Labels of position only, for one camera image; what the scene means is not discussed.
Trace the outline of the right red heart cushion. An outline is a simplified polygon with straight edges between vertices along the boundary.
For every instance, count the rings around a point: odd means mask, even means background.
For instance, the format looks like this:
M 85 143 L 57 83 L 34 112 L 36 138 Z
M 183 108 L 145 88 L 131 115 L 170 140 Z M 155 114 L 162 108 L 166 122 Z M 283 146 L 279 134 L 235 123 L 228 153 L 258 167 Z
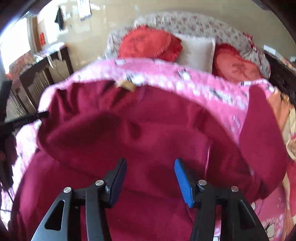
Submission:
M 215 47 L 212 74 L 232 83 L 264 78 L 254 63 L 242 58 L 233 46 L 226 43 Z

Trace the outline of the red heart cushion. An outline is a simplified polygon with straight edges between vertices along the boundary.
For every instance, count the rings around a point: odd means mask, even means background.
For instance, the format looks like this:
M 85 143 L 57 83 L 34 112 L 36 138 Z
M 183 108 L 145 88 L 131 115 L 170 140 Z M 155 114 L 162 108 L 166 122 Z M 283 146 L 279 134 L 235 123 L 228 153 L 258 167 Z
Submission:
M 242 58 L 233 46 L 226 43 L 215 47 L 212 74 L 232 83 L 264 78 L 254 63 Z
M 172 33 L 142 25 L 123 37 L 118 56 L 174 62 L 182 49 L 182 40 Z

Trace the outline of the red paper window sticker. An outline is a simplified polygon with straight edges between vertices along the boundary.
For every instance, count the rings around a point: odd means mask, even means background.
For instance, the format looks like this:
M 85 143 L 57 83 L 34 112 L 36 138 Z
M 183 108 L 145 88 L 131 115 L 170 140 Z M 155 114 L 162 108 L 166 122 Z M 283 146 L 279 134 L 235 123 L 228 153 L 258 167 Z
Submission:
M 39 40 L 40 40 L 40 45 L 41 46 L 46 45 L 46 40 L 45 40 L 45 34 L 44 34 L 44 32 L 41 32 L 41 34 L 39 35 Z

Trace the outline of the orange patterned quilt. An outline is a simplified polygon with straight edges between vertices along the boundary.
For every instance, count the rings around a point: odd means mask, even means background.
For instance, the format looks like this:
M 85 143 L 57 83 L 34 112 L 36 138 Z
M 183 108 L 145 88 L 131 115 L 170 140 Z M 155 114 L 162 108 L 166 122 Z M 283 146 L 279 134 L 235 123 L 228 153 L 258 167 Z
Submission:
M 287 237 L 295 226 L 295 107 L 288 95 L 277 88 L 267 99 L 282 134 L 289 157 L 287 171 L 282 181 L 286 195 L 286 211 L 283 237 Z

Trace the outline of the wall calendar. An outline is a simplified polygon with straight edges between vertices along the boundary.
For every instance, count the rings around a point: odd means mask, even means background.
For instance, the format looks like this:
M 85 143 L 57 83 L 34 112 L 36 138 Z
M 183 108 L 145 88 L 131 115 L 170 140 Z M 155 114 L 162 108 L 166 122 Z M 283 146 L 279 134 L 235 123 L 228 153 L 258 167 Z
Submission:
M 78 0 L 77 6 L 78 6 L 78 13 L 79 13 L 79 20 L 81 22 L 92 16 L 90 0 Z

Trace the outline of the dark red sweater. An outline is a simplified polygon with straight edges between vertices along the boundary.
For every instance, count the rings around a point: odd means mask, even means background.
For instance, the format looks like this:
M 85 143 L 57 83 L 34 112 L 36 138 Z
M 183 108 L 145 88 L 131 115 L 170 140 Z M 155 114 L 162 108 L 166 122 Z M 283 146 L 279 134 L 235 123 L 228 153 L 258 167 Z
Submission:
M 130 92 L 97 81 L 56 90 L 15 196 L 10 232 L 30 240 L 65 187 L 87 187 L 125 158 L 119 201 L 107 212 L 112 239 L 188 240 L 195 213 L 181 196 L 175 159 L 216 187 L 237 186 L 250 202 L 269 196 L 285 176 L 287 151 L 257 86 L 247 109 L 235 143 L 205 108 L 160 88 Z

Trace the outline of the left red heart cushion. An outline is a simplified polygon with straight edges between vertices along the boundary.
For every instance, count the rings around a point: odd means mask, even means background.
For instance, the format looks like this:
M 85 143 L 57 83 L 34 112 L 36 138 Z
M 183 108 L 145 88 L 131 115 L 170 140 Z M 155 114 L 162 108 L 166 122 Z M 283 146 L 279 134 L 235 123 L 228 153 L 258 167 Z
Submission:
M 182 49 L 182 40 L 172 33 L 142 25 L 123 37 L 118 56 L 174 62 Z

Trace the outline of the floral bed sheet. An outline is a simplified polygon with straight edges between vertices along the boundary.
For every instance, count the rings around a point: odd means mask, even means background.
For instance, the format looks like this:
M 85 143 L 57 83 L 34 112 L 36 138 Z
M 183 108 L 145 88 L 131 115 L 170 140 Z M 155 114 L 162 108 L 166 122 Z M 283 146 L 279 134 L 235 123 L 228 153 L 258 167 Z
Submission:
M 269 61 L 265 54 L 255 46 L 250 34 L 240 32 L 211 16 L 187 11 L 160 11 L 142 15 L 137 17 L 132 25 L 122 26 L 111 31 L 107 37 L 104 57 L 116 58 L 122 38 L 134 28 L 142 25 L 171 33 L 214 37 L 218 44 L 227 43 L 233 46 L 241 57 L 257 65 L 265 79 L 270 77 Z

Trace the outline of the black garment on wall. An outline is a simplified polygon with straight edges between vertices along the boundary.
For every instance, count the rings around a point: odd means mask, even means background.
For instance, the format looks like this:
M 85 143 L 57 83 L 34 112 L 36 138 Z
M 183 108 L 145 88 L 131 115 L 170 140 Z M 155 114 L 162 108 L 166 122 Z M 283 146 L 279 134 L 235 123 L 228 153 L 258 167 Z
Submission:
M 63 17 L 63 12 L 60 6 L 58 7 L 55 23 L 58 24 L 59 30 L 62 31 L 64 28 L 64 17 Z

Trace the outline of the white pillow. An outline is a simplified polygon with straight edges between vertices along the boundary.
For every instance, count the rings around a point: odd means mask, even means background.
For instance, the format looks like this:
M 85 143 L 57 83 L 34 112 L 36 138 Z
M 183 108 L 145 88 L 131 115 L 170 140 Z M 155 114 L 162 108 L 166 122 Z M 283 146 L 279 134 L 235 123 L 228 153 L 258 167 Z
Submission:
M 174 34 L 181 40 L 182 51 L 176 63 L 192 69 L 212 73 L 216 39 L 213 37 L 197 37 L 185 34 Z

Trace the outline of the dark wooden cabinet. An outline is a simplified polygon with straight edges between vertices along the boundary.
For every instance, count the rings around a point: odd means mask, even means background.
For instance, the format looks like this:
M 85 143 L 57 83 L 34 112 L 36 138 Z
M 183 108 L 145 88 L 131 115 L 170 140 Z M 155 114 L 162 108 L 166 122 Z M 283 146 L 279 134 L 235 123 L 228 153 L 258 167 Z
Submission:
M 267 51 L 264 51 L 264 54 L 271 68 L 269 82 L 273 86 L 276 86 L 282 93 L 287 94 L 291 104 L 295 106 L 295 73 L 276 58 L 276 56 Z

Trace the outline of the red gift box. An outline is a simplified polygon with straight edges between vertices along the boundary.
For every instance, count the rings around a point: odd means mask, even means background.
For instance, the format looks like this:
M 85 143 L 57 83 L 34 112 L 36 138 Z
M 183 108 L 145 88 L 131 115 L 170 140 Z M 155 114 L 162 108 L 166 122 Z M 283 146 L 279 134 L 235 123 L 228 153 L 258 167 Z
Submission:
M 34 62 L 35 60 L 32 51 L 28 51 L 27 53 L 20 56 L 9 66 L 9 74 L 11 76 L 11 80 L 19 78 L 21 72 L 27 66 L 32 65 Z

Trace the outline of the dark wooden side table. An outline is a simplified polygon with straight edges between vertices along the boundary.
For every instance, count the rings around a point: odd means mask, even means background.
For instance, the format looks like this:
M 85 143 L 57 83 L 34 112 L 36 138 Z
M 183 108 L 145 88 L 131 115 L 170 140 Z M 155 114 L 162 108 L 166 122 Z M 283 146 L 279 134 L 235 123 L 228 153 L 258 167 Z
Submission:
M 69 50 L 65 43 L 60 42 L 34 55 L 35 62 L 27 66 L 19 78 L 12 80 L 12 101 L 19 114 L 36 110 L 39 101 L 36 95 L 41 95 L 54 80 L 50 68 L 55 68 L 53 61 L 66 63 L 69 75 L 74 73 Z

